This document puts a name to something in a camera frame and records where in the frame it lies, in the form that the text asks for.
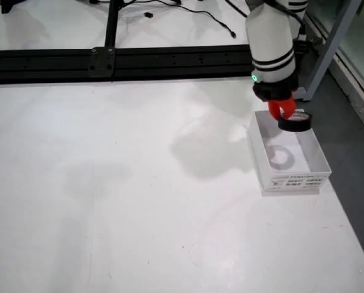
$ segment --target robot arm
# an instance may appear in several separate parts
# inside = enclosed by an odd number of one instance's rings
[[[304,15],[307,2],[293,0],[299,17]],[[253,90],[257,97],[269,103],[269,110],[276,119],[280,108],[284,118],[289,118],[296,105],[292,91],[297,90],[298,70],[293,51],[293,39],[300,28],[300,18],[289,17],[281,9],[289,7],[288,0],[264,0],[246,19],[246,32],[253,59],[255,81]]]

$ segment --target cable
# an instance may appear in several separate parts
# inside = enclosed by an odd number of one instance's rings
[[[245,14],[242,10],[240,10],[239,8],[237,8],[230,0],[225,0],[225,2],[227,2],[229,6],[231,6],[237,12],[239,12],[239,14],[242,15],[244,18],[247,18],[247,14]]]
[[[128,3],[126,3],[124,5],[124,7],[128,6],[128,5],[131,5],[131,4],[138,4],[138,3],[150,3],[150,2],[160,2],[164,5],[167,5],[167,6],[171,6],[171,7],[178,7],[178,8],[182,8],[184,10],[187,10],[189,12],[192,12],[192,13],[203,13],[203,14],[206,14],[208,15],[209,17],[211,17],[215,22],[217,22],[218,24],[220,24],[222,27],[224,27],[227,31],[230,32],[231,36],[233,38],[236,38],[236,33],[233,32],[225,23],[222,23],[221,21],[219,21],[216,17],[214,17],[212,15],[212,13],[208,12],[208,11],[204,11],[204,10],[191,10],[191,9],[188,9],[182,5],[176,5],[176,4],[169,4],[169,3],[166,3],[166,2],[163,2],[161,0],[147,0],[147,1],[137,1],[137,0],[132,0]]]

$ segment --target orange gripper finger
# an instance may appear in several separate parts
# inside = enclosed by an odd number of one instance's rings
[[[280,106],[277,105],[276,101],[268,101],[269,112],[272,117],[276,120],[280,119],[281,111]]]
[[[291,98],[286,99],[284,101],[275,101],[279,107],[281,107],[284,111],[283,117],[288,119],[294,111],[296,110],[296,103],[294,102],[293,96]]]

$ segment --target open box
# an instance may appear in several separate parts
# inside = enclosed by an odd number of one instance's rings
[[[269,111],[256,111],[249,136],[265,191],[319,189],[331,174],[312,129],[282,131]]]

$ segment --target tape roll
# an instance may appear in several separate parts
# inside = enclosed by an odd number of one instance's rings
[[[278,120],[278,127],[285,131],[302,132],[311,129],[312,115],[296,111],[288,119],[282,116]]]

